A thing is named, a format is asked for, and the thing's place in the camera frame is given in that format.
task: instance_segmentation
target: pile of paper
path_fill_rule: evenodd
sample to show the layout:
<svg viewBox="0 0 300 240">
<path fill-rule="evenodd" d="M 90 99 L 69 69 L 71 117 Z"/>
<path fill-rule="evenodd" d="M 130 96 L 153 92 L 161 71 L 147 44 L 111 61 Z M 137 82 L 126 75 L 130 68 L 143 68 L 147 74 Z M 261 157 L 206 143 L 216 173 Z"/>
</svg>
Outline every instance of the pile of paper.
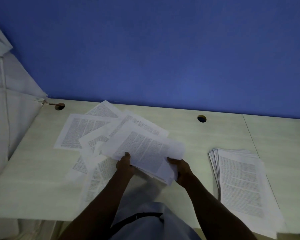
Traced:
<svg viewBox="0 0 300 240">
<path fill-rule="evenodd" d="M 86 114 L 71 114 L 54 145 L 56 149 L 80 151 L 66 179 L 83 184 L 80 209 L 91 202 L 116 171 L 116 160 L 125 152 L 131 165 L 170 185 L 176 167 L 167 157 L 182 159 L 185 148 L 167 139 L 169 132 L 131 111 L 120 111 L 103 101 Z"/>
<path fill-rule="evenodd" d="M 263 161 L 249 150 L 212 149 L 209 153 L 221 203 L 251 231 L 276 239 L 286 232 Z"/>
</svg>

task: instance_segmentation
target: white cable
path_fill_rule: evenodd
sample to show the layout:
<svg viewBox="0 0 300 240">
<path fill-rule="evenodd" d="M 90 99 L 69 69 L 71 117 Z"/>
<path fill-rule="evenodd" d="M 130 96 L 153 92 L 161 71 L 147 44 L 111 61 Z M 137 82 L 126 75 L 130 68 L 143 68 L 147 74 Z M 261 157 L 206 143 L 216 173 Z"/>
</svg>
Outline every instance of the white cable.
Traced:
<svg viewBox="0 0 300 240">
<path fill-rule="evenodd" d="M 10 120 L 9 120 L 9 111 L 8 111 L 8 96 L 7 96 L 7 84 L 6 84 L 6 76 L 4 74 L 4 58 L 0 57 L 0 74 L 2 80 L 2 89 L 3 89 L 3 100 L 5 105 L 5 116 L 7 121 L 7 129 L 8 129 L 8 145 L 7 145 L 7 154 L 6 161 L 9 160 L 9 148 L 10 148 Z"/>
</svg>

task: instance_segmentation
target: person's right arm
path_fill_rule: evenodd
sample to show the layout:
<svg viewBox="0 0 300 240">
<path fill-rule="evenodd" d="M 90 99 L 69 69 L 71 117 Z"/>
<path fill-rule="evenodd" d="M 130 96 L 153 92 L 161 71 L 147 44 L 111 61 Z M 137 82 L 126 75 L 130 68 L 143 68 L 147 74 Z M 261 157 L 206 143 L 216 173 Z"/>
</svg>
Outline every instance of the person's right arm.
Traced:
<svg viewBox="0 0 300 240">
<path fill-rule="evenodd" d="M 256 240 L 249 228 L 206 190 L 183 159 L 168 157 L 168 161 L 177 166 L 177 183 L 187 191 L 207 240 Z"/>
</svg>

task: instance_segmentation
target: black belt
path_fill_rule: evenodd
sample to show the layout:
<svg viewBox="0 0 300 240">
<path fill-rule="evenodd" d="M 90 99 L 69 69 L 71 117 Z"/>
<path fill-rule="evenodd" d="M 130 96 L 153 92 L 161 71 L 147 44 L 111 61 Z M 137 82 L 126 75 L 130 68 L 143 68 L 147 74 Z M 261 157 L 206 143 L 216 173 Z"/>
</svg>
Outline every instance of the black belt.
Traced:
<svg viewBox="0 0 300 240">
<path fill-rule="evenodd" d="M 108 236 L 106 239 L 109 239 L 111 238 L 114 234 L 116 234 L 121 228 L 123 228 L 125 225 L 129 224 L 129 223 L 132 223 L 134 222 L 135 220 L 138 220 L 142 217 L 146 217 L 146 216 L 154 216 L 154 217 L 158 217 L 160 218 L 160 216 L 162 215 L 163 213 L 153 213 L 153 212 L 144 212 L 144 213 L 137 213 L 137 214 L 134 214 L 133 216 L 130 216 L 116 224 L 114 224 L 109 232 L 108 232 Z"/>
</svg>

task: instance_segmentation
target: forearm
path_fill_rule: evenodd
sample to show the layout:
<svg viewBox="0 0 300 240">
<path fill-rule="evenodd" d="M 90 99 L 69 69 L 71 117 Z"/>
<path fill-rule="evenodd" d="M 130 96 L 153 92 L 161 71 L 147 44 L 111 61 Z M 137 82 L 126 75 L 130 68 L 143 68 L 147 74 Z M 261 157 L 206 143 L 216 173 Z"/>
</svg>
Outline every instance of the forearm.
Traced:
<svg viewBox="0 0 300 240">
<path fill-rule="evenodd" d="M 117 170 L 100 194 L 74 219 L 59 240 L 86 239 L 97 231 L 99 239 L 110 229 L 130 176 Z"/>
<path fill-rule="evenodd" d="M 248 227 L 210 194 L 196 176 L 188 175 L 185 180 L 185 189 L 207 240 L 256 239 Z"/>
</svg>

